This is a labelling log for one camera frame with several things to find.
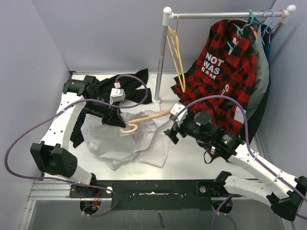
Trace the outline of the beige plastic hanger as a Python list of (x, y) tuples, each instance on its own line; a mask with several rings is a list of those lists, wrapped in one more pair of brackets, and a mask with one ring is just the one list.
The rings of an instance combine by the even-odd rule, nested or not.
[(160, 110), (160, 111), (144, 114), (144, 115), (142, 115), (141, 118), (135, 118), (135, 119), (128, 121), (128, 126), (132, 127), (131, 130), (121, 129), (120, 131), (121, 131), (121, 133), (134, 132), (138, 129), (137, 123), (144, 122), (144, 121), (147, 121), (147, 120), (153, 120), (153, 119), (157, 119), (157, 118), (169, 115), (170, 111), (171, 110), (168, 109), (168, 110)]

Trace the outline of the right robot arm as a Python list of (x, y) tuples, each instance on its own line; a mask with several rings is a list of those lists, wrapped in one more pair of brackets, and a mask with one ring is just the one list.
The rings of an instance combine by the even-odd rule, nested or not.
[(172, 109), (170, 114), (174, 123), (165, 134), (174, 144), (179, 141), (177, 134), (183, 138), (190, 136), (213, 157), (221, 157), (257, 178), (253, 182), (221, 172), (213, 184), (217, 195), (229, 193), (257, 200), (288, 221), (294, 221), (299, 216), (298, 212), (307, 194), (306, 177), (296, 177), (279, 169), (249, 149), (242, 139), (214, 124), (208, 112), (190, 116), (187, 111), (179, 113)]

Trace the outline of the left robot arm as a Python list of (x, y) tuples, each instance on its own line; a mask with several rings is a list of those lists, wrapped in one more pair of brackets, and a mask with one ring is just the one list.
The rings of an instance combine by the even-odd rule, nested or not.
[(95, 76), (87, 75), (84, 80), (69, 79), (64, 84), (58, 108), (61, 114), (53, 119), (41, 141), (30, 148), (39, 171), (82, 183), (80, 190), (87, 197), (97, 193), (96, 177), (79, 166), (77, 158), (68, 151), (78, 117), (80, 114), (91, 114), (104, 125), (126, 127), (119, 109), (104, 105), (104, 99), (97, 96), (98, 84)]

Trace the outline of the white shirt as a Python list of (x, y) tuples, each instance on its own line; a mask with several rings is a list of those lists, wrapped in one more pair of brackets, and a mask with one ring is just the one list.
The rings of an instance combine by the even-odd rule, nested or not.
[(88, 150), (99, 157), (112, 170), (133, 161), (163, 168), (170, 146), (164, 131), (172, 126), (168, 116), (141, 121), (137, 129), (102, 124), (100, 118), (86, 115), (81, 127)]

